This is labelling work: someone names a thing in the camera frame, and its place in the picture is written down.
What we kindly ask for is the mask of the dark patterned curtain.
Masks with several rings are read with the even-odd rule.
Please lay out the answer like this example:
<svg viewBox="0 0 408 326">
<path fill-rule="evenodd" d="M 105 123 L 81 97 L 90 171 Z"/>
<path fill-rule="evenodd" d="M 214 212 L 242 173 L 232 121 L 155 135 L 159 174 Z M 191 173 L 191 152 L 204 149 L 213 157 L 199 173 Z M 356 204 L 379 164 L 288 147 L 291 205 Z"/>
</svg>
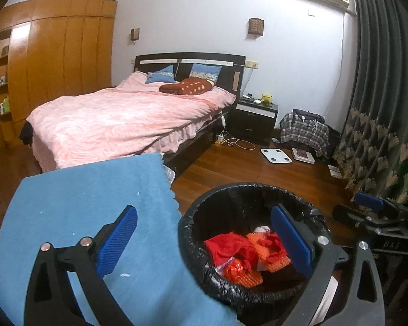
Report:
<svg viewBox="0 0 408 326">
<path fill-rule="evenodd" d="M 355 0 L 357 66 L 334 159 L 346 188 L 408 207 L 408 6 Z"/>
</svg>

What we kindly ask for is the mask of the right brown wall lamp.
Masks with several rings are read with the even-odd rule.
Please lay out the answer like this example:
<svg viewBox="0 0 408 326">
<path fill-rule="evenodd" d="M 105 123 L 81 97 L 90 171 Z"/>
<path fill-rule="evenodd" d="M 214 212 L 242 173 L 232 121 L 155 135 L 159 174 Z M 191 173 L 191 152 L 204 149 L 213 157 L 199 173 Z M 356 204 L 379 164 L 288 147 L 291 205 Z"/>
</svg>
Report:
<svg viewBox="0 0 408 326">
<path fill-rule="evenodd" d="M 248 35 L 261 37 L 264 35 L 264 20 L 260 18 L 250 18 L 248 20 Z"/>
</svg>

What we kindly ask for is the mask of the orange foam net sleeve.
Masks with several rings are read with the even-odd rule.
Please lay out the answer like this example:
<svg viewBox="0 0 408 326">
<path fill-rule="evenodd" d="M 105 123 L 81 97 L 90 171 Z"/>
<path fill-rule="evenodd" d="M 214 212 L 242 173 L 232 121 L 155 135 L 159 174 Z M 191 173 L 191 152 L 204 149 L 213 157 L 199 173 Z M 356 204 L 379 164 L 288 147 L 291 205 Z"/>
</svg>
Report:
<svg viewBox="0 0 408 326">
<path fill-rule="evenodd" d="M 241 286 L 247 289 L 259 286 L 264 282 L 263 272 L 278 272 L 291 264 L 282 240 L 276 233 L 267 235 L 249 233 L 247 239 L 253 245 L 259 259 L 257 267 L 240 281 Z"/>
</svg>

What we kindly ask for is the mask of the black bedside table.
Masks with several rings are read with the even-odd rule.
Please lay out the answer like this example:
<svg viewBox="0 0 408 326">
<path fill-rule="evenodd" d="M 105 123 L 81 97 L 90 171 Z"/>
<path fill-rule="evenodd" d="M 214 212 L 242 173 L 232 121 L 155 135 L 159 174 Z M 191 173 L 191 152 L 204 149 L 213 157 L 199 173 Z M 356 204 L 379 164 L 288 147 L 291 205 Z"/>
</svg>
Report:
<svg viewBox="0 0 408 326">
<path fill-rule="evenodd" d="M 259 145 L 271 142 L 279 112 L 277 104 L 263 105 L 239 98 L 231 107 L 228 131 L 235 138 Z"/>
</svg>

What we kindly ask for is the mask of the left brown wall lamp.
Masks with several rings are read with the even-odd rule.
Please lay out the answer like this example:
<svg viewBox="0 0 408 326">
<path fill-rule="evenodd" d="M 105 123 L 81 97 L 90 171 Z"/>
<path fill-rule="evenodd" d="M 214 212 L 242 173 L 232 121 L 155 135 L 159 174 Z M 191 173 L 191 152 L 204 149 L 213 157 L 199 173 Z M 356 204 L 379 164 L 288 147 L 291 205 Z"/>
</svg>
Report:
<svg viewBox="0 0 408 326">
<path fill-rule="evenodd" d="M 129 39 L 131 42 L 136 42 L 137 40 L 140 39 L 140 29 L 139 28 L 133 28 L 130 30 L 129 34 Z"/>
</svg>

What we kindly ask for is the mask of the brown wall lamp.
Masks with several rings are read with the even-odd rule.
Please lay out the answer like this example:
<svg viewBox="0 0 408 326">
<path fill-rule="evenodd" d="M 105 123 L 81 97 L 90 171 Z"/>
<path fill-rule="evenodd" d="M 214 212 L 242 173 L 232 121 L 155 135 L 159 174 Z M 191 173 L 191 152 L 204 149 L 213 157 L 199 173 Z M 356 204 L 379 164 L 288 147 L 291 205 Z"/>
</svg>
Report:
<svg viewBox="0 0 408 326">
<path fill-rule="evenodd" d="M 140 29 L 139 28 L 133 28 L 130 30 L 129 34 L 129 39 L 131 42 L 136 42 L 137 40 L 140 39 Z"/>
<path fill-rule="evenodd" d="M 250 18 L 248 20 L 248 35 L 261 37 L 264 35 L 264 20 L 260 18 Z"/>
</svg>

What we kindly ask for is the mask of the pink crumpled tissue ball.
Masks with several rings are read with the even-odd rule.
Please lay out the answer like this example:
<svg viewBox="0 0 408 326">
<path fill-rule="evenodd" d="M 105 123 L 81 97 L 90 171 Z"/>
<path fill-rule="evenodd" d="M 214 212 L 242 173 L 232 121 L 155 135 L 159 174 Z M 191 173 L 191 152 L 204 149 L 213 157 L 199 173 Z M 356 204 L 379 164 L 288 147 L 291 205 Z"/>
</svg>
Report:
<svg viewBox="0 0 408 326">
<path fill-rule="evenodd" d="M 256 227 L 254 229 L 254 233 L 262 234 L 262 235 L 267 235 L 272 233 L 271 229 L 267 225 L 262 225 L 260 227 Z"/>
</svg>

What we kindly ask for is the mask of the left blue pillow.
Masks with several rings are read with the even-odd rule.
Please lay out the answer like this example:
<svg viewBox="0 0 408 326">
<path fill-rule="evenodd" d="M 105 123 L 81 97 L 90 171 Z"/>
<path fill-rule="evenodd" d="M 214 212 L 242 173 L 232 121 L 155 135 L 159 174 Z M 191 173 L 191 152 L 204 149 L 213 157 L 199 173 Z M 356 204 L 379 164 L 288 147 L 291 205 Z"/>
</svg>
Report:
<svg viewBox="0 0 408 326">
<path fill-rule="evenodd" d="M 159 71 L 149 72 L 146 84 L 149 83 L 175 83 L 173 65 L 168 65 Z"/>
</svg>

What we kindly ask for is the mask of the black trash bin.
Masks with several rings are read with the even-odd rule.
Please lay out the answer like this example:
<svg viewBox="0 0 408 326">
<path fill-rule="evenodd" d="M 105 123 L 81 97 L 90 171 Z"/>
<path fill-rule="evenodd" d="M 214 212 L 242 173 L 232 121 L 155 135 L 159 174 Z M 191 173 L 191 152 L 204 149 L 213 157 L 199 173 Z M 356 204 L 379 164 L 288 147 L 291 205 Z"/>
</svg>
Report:
<svg viewBox="0 0 408 326">
<path fill-rule="evenodd" d="M 295 271 L 286 244 L 270 226 L 277 205 L 314 234 L 330 237 L 314 205 L 290 191 L 259 183 L 228 184 L 204 193 L 178 225 L 180 254 L 195 282 L 245 324 L 279 317 L 306 280 Z"/>
</svg>

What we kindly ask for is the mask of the plaid shirt on chair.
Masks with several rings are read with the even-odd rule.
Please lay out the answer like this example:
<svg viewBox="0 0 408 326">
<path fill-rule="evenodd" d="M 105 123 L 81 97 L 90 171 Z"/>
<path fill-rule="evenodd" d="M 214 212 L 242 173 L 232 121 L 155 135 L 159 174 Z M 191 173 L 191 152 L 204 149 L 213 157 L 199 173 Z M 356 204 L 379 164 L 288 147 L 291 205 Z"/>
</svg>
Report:
<svg viewBox="0 0 408 326">
<path fill-rule="evenodd" d="M 301 143 L 316 151 L 318 157 L 328 157 L 329 127 L 322 115 L 293 109 L 279 123 L 280 141 Z"/>
</svg>

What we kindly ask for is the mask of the white bathroom scale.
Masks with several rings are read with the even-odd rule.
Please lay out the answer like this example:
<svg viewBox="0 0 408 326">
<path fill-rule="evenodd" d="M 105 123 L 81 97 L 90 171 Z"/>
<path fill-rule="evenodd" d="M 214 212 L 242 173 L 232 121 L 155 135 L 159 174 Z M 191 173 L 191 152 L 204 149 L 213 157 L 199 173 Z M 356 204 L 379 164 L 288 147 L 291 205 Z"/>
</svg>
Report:
<svg viewBox="0 0 408 326">
<path fill-rule="evenodd" d="M 277 148 L 262 148 L 260 152 L 272 164 L 289 164 L 292 163 L 291 158 L 284 151 Z"/>
</svg>

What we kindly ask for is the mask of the red fleece cloth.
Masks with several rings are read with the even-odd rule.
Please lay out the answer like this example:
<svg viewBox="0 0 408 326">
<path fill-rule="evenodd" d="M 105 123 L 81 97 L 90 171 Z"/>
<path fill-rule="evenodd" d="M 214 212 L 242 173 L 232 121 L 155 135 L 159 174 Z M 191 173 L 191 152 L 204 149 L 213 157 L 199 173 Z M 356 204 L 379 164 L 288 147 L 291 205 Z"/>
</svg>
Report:
<svg viewBox="0 0 408 326">
<path fill-rule="evenodd" d="M 230 258 L 248 260 L 253 268 L 257 267 L 259 258 L 247 236 L 235 233 L 220 234 L 204 243 L 216 267 L 226 263 Z"/>
</svg>

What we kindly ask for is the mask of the right blue pillow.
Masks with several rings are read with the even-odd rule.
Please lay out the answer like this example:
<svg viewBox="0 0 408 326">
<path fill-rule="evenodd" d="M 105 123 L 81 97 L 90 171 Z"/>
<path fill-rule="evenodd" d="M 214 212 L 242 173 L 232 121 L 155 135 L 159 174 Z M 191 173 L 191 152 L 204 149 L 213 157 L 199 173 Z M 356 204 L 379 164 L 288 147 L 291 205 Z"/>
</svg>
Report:
<svg viewBox="0 0 408 326">
<path fill-rule="evenodd" d="M 192 65 L 189 76 L 216 83 L 219 78 L 221 70 L 222 67 L 220 65 L 206 65 L 194 63 Z"/>
</svg>

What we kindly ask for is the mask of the yellow plush toy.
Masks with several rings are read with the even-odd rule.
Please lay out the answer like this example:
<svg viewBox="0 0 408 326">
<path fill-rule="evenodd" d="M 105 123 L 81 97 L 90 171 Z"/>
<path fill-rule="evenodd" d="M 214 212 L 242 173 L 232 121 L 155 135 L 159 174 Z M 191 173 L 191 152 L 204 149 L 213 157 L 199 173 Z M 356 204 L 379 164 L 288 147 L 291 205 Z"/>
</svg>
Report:
<svg viewBox="0 0 408 326">
<path fill-rule="evenodd" d="M 273 97 L 268 93 L 262 94 L 260 102 L 261 102 L 262 105 L 270 106 L 273 103 Z"/>
</svg>

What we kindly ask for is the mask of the blue pillow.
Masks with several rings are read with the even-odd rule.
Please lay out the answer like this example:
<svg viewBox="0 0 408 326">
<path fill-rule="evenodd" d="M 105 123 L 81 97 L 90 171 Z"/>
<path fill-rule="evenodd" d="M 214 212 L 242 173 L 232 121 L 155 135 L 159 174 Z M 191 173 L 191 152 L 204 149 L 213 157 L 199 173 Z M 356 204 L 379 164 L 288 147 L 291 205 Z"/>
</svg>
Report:
<svg viewBox="0 0 408 326">
<path fill-rule="evenodd" d="M 222 67 L 220 65 L 206 65 L 194 63 L 192 65 L 189 76 L 216 83 L 219 78 L 221 70 Z"/>
<path fill-rule="evenodd" d="M 146 84 L 149 83 L 175 83 L 173 65 L 168 65 L 159 71 L 149 72 Z"/>
</svg>

